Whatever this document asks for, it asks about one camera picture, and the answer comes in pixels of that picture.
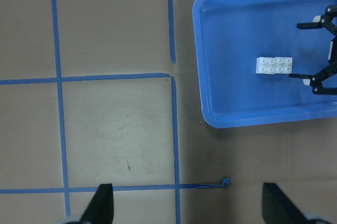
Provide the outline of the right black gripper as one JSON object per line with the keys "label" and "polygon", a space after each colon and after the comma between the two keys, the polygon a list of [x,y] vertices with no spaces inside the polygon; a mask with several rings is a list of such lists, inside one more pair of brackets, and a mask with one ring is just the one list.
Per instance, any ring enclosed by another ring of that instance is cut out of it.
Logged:
{"label": "right black gripper", "polygon": [[295,79],[309,79],[310,86],[312,86],[313,94],[319,95],[336,95],[335,87],[324,87],[323,82],[328,78],[336,75],[336,25],[333,19],[336,18],[336,5],[329,5],[325,13],[321,16],[316,16],[313,22],[297,23],[296,27],[300,30],[320,29],[325,28],[334,35],[330,43],[330,50],[328,55],[328,66],[324,67],[315,75],[307,74],[289,74],[289,77]]}

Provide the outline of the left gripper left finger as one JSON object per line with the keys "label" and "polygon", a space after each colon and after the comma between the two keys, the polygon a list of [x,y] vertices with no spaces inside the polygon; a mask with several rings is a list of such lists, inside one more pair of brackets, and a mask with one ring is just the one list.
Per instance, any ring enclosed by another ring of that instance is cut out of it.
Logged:
{"label": "left gripper left finger", "polygon": [[100,184],[78,223],[110,224],[114,219],[113,186]]}

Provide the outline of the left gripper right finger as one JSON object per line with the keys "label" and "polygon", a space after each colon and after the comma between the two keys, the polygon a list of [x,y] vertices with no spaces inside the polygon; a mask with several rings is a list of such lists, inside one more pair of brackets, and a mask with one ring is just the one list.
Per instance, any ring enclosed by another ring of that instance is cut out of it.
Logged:
{"label": "left gripper right finger", "polygon": [[276,183],[265,182],[262,189],[262,218],[265,223],[307,223],[299,208]]}

